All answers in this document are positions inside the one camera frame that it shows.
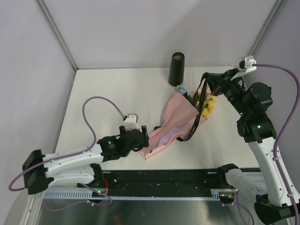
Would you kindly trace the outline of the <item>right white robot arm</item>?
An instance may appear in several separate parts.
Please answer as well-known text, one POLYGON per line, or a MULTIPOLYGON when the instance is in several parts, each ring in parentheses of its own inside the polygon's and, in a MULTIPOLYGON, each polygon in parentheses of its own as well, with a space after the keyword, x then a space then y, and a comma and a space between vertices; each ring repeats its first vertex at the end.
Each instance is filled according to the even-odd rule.
POLYGON ((300 194, 287 173, 278 147, 279 136, 266 114, 273 103, 271 87, 256 82, 246 89, 240 84, 242 78, 235 77, 238 73, 238 69, 223 74, 204 73, 203 86, 209 87, 214 96, 224 95, 239 113, 238 133, 253 152, 266 187, 258 187, 233 164, 226 165, 225 172, 216 176, 216 182, 221 188, 231 185, 253 197, 255 212, 265 225, 292 217, 298 225, 300 194))

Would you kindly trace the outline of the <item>black ribbon gold lettering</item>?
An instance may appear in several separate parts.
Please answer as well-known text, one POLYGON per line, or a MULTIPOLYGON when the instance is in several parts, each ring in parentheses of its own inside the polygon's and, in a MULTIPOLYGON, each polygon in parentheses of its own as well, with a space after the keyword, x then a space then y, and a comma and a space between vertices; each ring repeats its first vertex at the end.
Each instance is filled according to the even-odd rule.
POLYGON ((194 123, 186 135, 186 137, 181 138, 178 137, 177 140, 180 142, 186 142, 191 139, 191 137, 196 132, 201 119, 207 119, 208 115, 210 115, 214 109, 214 103, 217 100, 217 97, 214 96, 210 88, 206 82, 206 80, 201 78, 200 84, 198 88, 195 90, 193 94, 189 94, 187 88, 180 84, 175 88, 183 97, 189 101, 189 103, 198 111, 198 114, 194 120, 194 123))

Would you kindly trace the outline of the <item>pink paper flower bouquet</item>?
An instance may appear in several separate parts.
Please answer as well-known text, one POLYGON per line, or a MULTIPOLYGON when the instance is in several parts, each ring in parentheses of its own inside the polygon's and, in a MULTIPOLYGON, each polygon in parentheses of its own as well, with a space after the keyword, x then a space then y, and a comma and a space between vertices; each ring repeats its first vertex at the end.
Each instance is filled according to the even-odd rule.
POLYGON ((176 87, 162 114, 162 125, 149 135, 149 147, 140 151, 148 160, 168 148, 177 138, 186 139, 198 115, 202 90, 189 92, 185 85, 176 87))

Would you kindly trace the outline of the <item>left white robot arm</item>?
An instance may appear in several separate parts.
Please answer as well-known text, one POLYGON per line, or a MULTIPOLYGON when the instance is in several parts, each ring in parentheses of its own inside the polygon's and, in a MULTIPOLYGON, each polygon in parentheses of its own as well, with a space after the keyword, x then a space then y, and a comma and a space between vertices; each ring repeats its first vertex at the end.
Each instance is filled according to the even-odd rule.
POLYGON ((101 186, 104 181, 101 163, 127 157, 131 151, 149 146, 146 126, 130 130, 120 126, 119 130, 119 135, 106 136, 92 147, 59 154, 31 152, 22 165, 28 194, 41 193, 52 186, 101 186))

